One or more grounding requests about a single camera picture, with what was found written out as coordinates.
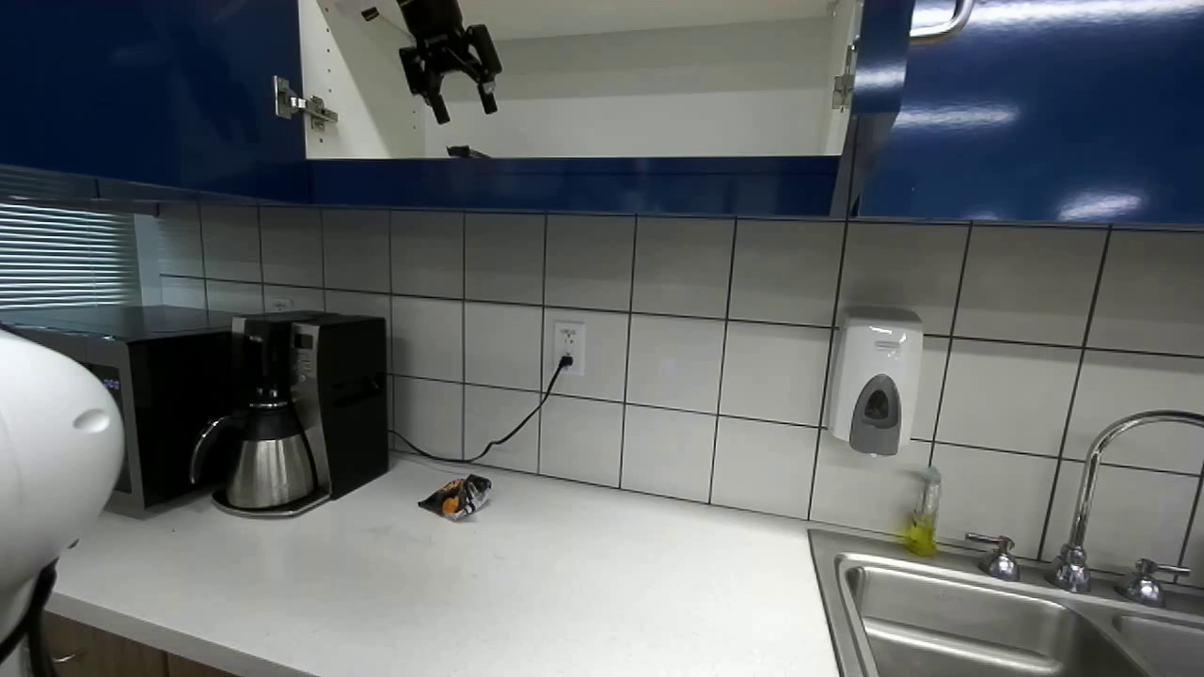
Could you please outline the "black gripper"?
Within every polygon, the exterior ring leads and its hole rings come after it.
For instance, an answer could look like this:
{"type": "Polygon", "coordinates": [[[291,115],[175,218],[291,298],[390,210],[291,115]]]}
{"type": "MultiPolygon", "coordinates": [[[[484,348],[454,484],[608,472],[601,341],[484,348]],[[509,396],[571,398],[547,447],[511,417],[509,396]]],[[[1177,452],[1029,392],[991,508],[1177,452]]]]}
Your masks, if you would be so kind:
{"type": "Polygon", "coordinates": [[[449,101],[442,80],[462,70],[484,113],[496,113],[502,57],[492,34],[462,24],[458,0],[398,0],[412,44],[398,54],[408,88],[425,96],[437,124],[449,124],[449,101]]]}

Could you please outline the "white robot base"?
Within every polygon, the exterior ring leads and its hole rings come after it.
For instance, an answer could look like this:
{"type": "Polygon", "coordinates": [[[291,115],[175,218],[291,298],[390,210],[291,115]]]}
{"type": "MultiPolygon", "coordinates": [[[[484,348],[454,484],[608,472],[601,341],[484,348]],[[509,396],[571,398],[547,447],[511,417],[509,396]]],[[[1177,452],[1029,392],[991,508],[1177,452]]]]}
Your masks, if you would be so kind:
{"type": "Polygon", "coordinates": [[[103,515],[126,461],[108,386],[0,332],[0,677],[33,677],[27,637],[54,569],[103,515]]]}

